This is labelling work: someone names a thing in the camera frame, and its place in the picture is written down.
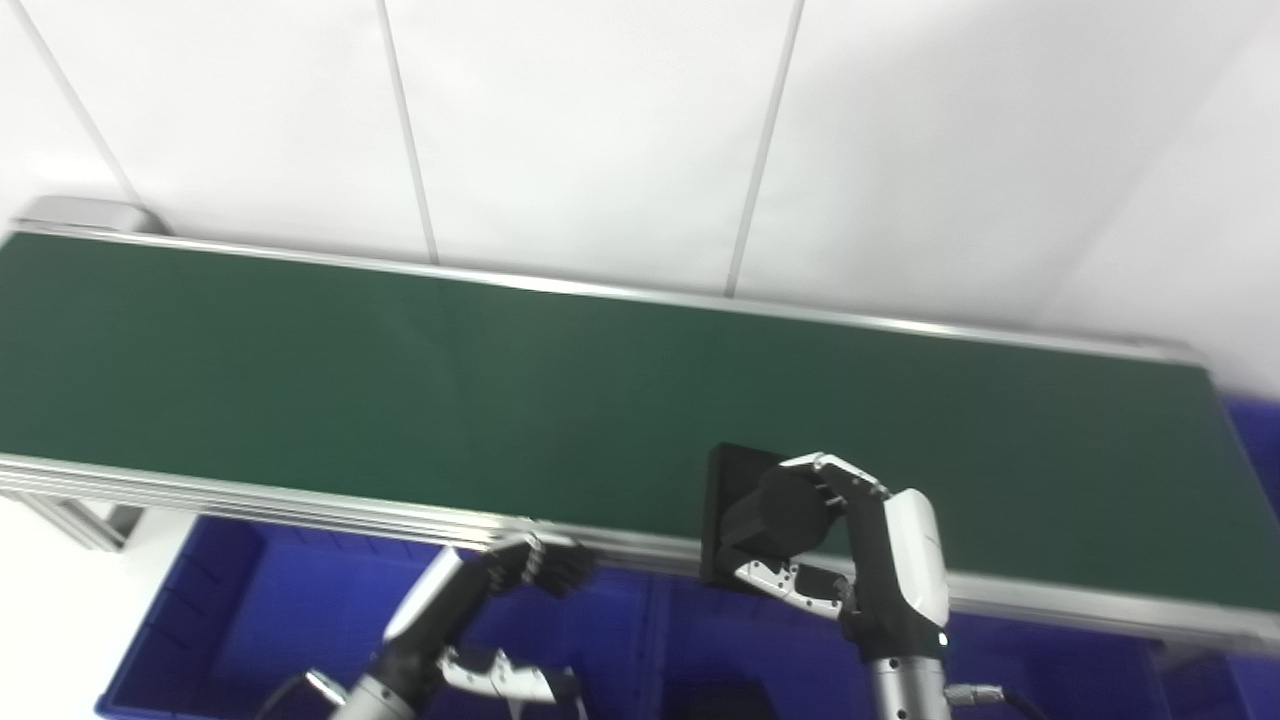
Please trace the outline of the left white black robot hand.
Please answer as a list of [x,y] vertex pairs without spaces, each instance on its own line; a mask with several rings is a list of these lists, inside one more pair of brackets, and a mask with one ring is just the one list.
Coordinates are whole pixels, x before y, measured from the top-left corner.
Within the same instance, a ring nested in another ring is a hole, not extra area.
[[515,705],[576,705],[571,670],[517,664],[503,650],[465,653],[460,643],[489,600],[525,585],[563,598],[594,569],[593,551],[567,536],[507,536],[471,556],[447,546],[402,598],[360,682],[402,719],[421,716],[443,688]]

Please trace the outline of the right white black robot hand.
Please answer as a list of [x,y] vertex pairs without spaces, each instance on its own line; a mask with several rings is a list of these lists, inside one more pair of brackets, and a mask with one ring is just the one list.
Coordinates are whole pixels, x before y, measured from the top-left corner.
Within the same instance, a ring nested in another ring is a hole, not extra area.
[[865,664],[945,656],[948,578],[931,501],[826,452],[785,459],[722,514],[716,570],[838,624]]

